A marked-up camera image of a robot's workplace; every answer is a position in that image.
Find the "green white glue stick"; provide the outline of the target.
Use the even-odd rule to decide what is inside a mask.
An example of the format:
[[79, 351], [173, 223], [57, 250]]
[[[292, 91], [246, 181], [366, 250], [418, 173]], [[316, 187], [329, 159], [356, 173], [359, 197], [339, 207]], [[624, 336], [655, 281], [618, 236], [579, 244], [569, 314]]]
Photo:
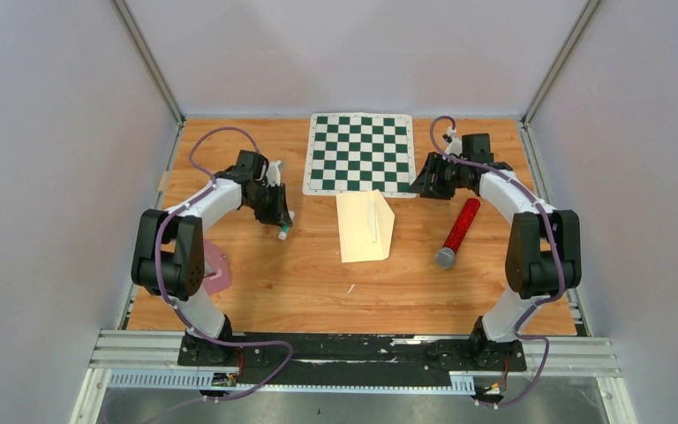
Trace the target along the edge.
[[[289, 216], [291, 220], [294, 220], [295, 212], [293, 210], [290, 210]], [[283, 225], [277, 235], [277, 238], [280, 240], [285, 240], [289, 235], [290, 229], [291, 229], [290, 225]]]

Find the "cream envelope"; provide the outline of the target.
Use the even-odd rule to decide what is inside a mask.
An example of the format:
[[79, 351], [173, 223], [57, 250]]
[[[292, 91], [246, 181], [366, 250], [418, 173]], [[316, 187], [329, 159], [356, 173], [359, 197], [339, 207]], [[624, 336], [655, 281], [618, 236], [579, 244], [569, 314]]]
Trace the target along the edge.
[[[377, 215], [377, 242], [369, 240], [366, 203], [374, 197]], [[339, 193], [335, 197], [342, 263], [384, 261], [390, 256], [395, 214], [382, 193]]]

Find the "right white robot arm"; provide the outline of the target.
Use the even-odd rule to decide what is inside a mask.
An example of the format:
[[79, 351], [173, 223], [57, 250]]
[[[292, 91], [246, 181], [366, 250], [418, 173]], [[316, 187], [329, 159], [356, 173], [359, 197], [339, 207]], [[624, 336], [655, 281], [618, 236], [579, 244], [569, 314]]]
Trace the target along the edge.
[[493, 205], [510, 226], [505, 260], [508, 283], [500, 299], [474, 324], [462, 356], [479, 369], [515, 363], [526, 339], [522, 327], [545, 304], [581, 280], [580, 221], [538, 198], [506, 163], [498, 163], [486, 133], [445, 135], [443, 152], [427, 156], [410, 190], [450, 200], [466, 188]]

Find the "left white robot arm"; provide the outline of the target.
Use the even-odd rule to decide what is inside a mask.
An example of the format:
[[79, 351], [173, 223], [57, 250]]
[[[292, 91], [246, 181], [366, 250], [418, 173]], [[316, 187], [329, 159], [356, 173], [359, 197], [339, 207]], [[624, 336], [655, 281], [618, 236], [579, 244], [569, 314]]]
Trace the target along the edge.
[[140, 216], [131, 280], [161, 297], [185, 325], [180, 365], [226, 365], [241, 347], [229, 318], [211, 299], [231, 287], [230, 268], [222, 249], [204, 235], [242, 207], [251, 208], [260, 223], [291, 227], [283, 168], [280, 161], [242, 150], [234, 165], [216, 172], [191, 198]]

